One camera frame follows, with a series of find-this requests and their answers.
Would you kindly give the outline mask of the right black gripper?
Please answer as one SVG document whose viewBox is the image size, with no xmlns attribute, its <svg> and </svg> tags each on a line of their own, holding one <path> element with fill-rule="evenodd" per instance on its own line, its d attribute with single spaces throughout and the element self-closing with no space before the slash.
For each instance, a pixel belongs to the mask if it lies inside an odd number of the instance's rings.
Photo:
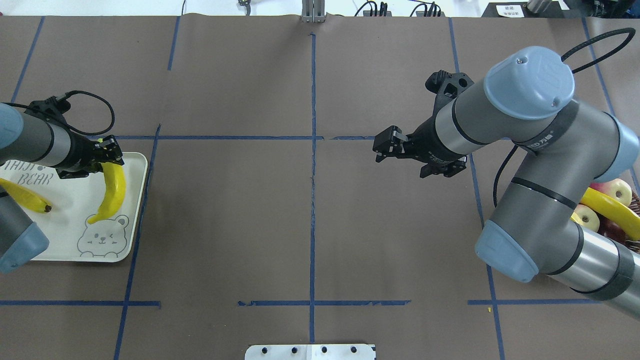
<svg viewBox="0 0 640 360">
<path fill-rule="evenodd" d="M 431 175 L 451 178 L 464 171 L 467 168 L 466 155 L 446 148 L 436 130 L 436 120 L 437 116 L 446 114 L 442 111 L 445 106 L 454 103 L 473 84 L 473 80 L 464 72 L 434 71 L 425 81 L 426 90 L 435 95 L 432 116 L 407 136 L 397 125 L 391 125 L 375 135 L 375 162 L 381 163 L 387 158 L 417 160 L 425 163 L 419 173 L 422 179 Z"/>
</svg>

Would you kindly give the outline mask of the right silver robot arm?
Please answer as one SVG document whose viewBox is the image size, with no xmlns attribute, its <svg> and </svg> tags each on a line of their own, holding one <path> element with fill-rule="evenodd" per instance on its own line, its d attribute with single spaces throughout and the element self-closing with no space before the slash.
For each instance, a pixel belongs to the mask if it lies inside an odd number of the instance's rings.
<svg viewBox="0 0 640 360">
<path fill-rule="evenodd" d="M 429 80 L 432 116 L 412 133 L 392 125 L 376 135 L 376 161 L 409 158 L 423 163 L 421 178 L 452 177 L 467 155 L 510 139 L 526 156 L 484 224 L 476 255 L 513 280 L 544 274 L 638 319 L 639 255 L 570 219 L 590 184 L 633 166 L 636 133 L 577 100 L 571 68 L 549 48 L 522 48 L 477 83 L 446 71 Z"/>
</svg>

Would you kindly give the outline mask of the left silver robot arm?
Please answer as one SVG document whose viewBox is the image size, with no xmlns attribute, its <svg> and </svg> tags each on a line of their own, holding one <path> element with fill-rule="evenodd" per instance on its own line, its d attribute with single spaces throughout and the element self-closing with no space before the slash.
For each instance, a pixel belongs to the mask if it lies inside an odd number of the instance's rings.
<svg viewBox="0 0 640 360">
<path fill-rule="evenodd" d="M 112 217 L 126 193 L 124 155 L 109 134 L 115 111 L 107 104 L 107 129 L 88 132 L 70 125 L 73 90 L 61 96 L 35 100 L 28 105 L 1 104 L 1 273 L 8 274 L 35 259 L 50 240 L 30 213 L 48 214 L 52 203 L 32 186 L 48 186 L 59 179 L 82 179 L 102 173 L 105 195 L 90 224 Z"/>
</svg>

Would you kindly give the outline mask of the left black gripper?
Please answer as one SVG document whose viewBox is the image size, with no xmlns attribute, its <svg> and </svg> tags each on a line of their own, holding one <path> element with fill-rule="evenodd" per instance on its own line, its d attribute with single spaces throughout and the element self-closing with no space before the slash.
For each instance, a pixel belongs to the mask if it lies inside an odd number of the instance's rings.
<svg viewBox="0 0 640 360">
<path fill-rule="evenodd" d="M 25 114 L 42 120 L 50 134 L 48 148 L 36 164 L 52 167 L 60 179 L 80 179 L 99 173 L 99 163 L 125 164 L 121 146 L 115 137 L 99 137 L 91 141 L 71 130 L 64 117 L 64 113 L 71 109 L 68 100 L 35 100 L 28 107 Z"/>
</svg>

